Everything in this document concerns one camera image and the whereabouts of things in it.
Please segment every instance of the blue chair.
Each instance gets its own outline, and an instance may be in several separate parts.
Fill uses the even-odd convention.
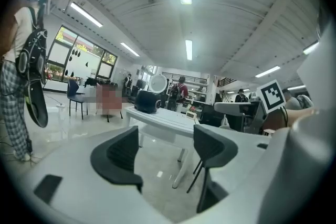
[[[71,116],[71,101],[76,102],[76,111],[77,111],[77,103],[81,104],[81,111],[82,111],[82,120],[83,120],[83,103],[85,102],[84,98],[78,94],[76,94],[79,86],[74,79],[69,79],[68,81],[68,90],[67,90],[67,97],[69,101],[69,116]]]

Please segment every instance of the window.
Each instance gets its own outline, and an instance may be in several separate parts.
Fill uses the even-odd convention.
[[[61,27],[51,46],[47,68],[53,80],[75,79],[84,85],[88,77],[111,77],[117,57],[90,41]]]

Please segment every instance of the ceiling beam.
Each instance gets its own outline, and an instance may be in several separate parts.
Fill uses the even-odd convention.
[[[283,14],[291,0],[275,0],[264,20],[258,25],[257,29],[250,35],[241,49],[221,68],[220,73],[224,73],[235,61],[239,61],[247,55],[258,44],[260,39],[266,34],[273,23]]]
[[[140,56],[145,56],[147,61],[153,62],[153,60],[147,54],[146,49],[137,41],[137,39],[125,28],[104,6],[102,6],[97,0],[86,0],[88,1],[95,9],[97,9],[101,14],[103,14],[112,24],[116,26],[129,40],[132,41],[134,46],[132,49],[135,51],[140,51]]]

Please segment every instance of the round mirror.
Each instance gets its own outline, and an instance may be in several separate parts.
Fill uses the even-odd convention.
[[[154,75],[149,81],[148,87],[151,92],[155,93],[163,92],[167,87],[167,79],[164,75],[161,74]]]

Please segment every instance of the white shirt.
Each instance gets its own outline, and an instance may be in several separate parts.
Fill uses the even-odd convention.
[[[15,62],[15,59],[19,56],[27,38],[33,32],[33,19],[31,17],[29,8],[23,7],[19,9],[18,12],[15,13],[14,17],[18,24],[17,32],[10,51],[8,51],[4,56],[5,60],[11,62]]]

